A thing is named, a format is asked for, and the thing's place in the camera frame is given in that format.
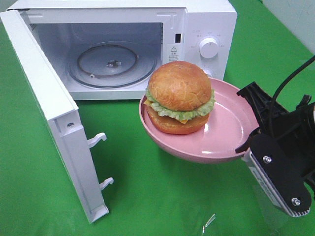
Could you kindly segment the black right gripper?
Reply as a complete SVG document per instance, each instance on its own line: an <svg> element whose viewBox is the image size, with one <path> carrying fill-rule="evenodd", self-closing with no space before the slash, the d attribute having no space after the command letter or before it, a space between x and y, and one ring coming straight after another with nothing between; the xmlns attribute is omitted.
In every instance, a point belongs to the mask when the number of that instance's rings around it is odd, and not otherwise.
<svg viewBox="0 0 315 236"><path fill-rule="evenodd" d="M292 112L252 82L237 92L251 106L258 127L235 149L271 203L291 217L305 216L315 189L315 104L304 95Z"/></svg>

